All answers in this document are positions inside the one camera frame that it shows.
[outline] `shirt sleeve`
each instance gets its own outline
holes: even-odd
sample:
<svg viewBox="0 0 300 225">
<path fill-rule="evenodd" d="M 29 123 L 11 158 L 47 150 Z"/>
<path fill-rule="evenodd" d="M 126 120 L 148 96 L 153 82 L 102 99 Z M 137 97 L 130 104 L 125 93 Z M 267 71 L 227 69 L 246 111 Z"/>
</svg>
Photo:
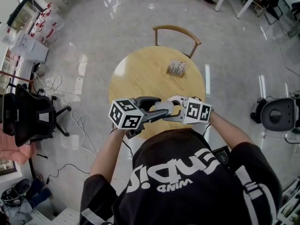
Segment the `shirt sleeve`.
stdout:
<svg viewBox="0 0 300 225">
<path fill-rule="evenodd" d="M 83 185 L 80 206 L 80 225 L 91 224 L 81 212 L 89 208 L 103 220 L 113 215 L 112 205 L 117 199 L 116 191 L 109 182 L 100 174 L 89 177 Z"/>
<path fill-rule="evenodd" d="M 229 155 L 230 169 L 235 172 L 243 165 L 252 181 L 262 183 L 268 187 L 278 212 L 282 199 L 282 187 L 258 146 L 243 142 L 233 148 Z"/>
</svg>

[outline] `curved wooden chair backrest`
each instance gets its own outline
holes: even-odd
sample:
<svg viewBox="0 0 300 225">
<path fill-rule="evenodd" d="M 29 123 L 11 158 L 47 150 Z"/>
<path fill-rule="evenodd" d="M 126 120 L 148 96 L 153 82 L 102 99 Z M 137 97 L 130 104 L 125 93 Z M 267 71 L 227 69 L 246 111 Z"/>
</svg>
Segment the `curved wooden chair backrest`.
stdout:
<svg viewBox="0 0 300 225">
<path fill-rule="evenodd" d="M 168 29 L 168 30 L 178 31 L 193 39 L 195 41 L 195 45 L 193 47 L 192 52 L 188 56 L 189 58 L 193 56 L 197 46 L 201 44 L 200 40 L 193 33 L 191 33 L 189 30 L 186 30 L 185 28 L 182 27 L 178 27 L 174 25 L 161 25 L 161 26 L 155 26 L 152 29 L 154 30 L 155 33 L 155 46 L 158 46 L 158 29 Z"/>
</svg>

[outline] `forearm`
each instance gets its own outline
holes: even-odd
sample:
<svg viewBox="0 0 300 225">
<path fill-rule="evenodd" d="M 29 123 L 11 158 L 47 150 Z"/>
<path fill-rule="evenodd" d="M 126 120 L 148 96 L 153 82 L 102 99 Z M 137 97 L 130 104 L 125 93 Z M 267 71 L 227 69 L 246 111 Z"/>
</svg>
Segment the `forearm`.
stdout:
<svg viewBox="0 0 300 225">
<path fill-rule="evenodd" d="M 109 135 L 93 163 L 90 170 L 90 176 L 101 174 L 108 182 L 112 181 L 113 171 L 116 167 L 118 154 L 125 132 L 125 130 L 117 129 Z"/>
<path fill-rule="evenodd" d="M 251 138 L 244 131 L 222 118 L 214 111 L 210 114 L 210 124 L 216 129 L 231 149 L 243 142 L 253 143 Z"/>
</svg>

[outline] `white cable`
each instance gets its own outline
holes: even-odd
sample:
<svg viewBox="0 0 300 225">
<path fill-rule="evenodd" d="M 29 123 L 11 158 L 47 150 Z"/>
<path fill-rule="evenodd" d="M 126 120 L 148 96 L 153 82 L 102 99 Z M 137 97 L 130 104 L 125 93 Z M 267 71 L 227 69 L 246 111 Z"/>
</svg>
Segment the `white cable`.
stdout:
<svg viewBox="0 0 300 225">
<path fill-rule="evenodd" d="M 60 81 L 60 84 L 59 84 L 56 88 L 54 88 L 54 84 L 55 84 L 55 81 L 56 81 L 56 79 L 58 78 L 58 76 L 60 76 L 61 81 Z M 80 130 L 82 131 L 82 133 L 84 134 L 83 140 L 82 140 L 81 144 L 79 145 L 79 148 L 88 151 L 88 152 L 91 153 L 94 157 L 96 157 L 97 152 L 96 152 L 96 150 L 95 150 L 95 148 L 94 148 L 92 142 L 90 141 L 89 136 L 88 136 L 88 135 L 85 133 L 85 131 L 84 131 L 83 122 L 84 122 L 85 116 L 84 116 L 84 115 L 80 115 L 80 116 L 79 116 L 78 112 L 76 111 L 76 109 L 74 108 L 74 106 L 73 106 L 71 103 L 67 102 L 64 98 L 60 97 L 57 93 L 55 93 L 56 90 L 57 90 L 57 89 L 61 86 L 61 84 L 62 84 L 62 77 L 61 77 L 61 75 L 58 74 L 58 75 L 55 77 L 55 79 L 54 79 L 53 82 L 47 82 L 46 85 L 42 82 L 42 80 L 39 78 L 38 75 L 35 75 L 35 79 L 36 79 L 36 81 L 37 81 L 37 84 L 38 84 L 40 87 L 43 87 L 43 86 L 41 86 L 41 85 L 38 83 L 37 78 L 38 78 L 39 81 L 43 84 L 44 89 L 45 89 L 46 91 L 51 92 L 54 96 L 58 97 L 60 100 L 64 101 L 66 104 L 68 104 L 70 107 L 72 107 L 72 110 L 71 110 L 71 119 L 75 122 L 76 126 L 79 127 Z M 75 113 L 76 113 L 76 115 L 77 115 L 77 117 L 78 117 L 77 120 L 74 119 L 73 111 L 75 111 Z M 89 140 L 89 142 L 90 142 L 90 146 L 93 148 L 93 150 L 94 150 L 95 153 L 93 153 L 92 151 L 90 151 L 90 150 L 88 150 L 88 149 L 82 147 L 83 142 L 84 142 L 84 140 L 85 140 L 85 137 L 88 138 L 88 140 Z"/>
</svg>

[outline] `black shoe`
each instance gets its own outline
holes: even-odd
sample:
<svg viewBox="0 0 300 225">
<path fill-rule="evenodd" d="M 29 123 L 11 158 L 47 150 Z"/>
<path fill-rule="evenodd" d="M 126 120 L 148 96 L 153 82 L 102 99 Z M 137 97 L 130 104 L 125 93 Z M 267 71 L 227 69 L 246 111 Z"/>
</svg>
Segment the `black shoe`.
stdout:
<svg viewBox="0 0 300 225">
<path fill-rule="evenodd" d="M 211 4 L 211 5 L 216 5 L 216 4 L 217 4 L 217 3 L 214 2 L 213 0 L 202 0 L 202 2 Z"/>
</svg>

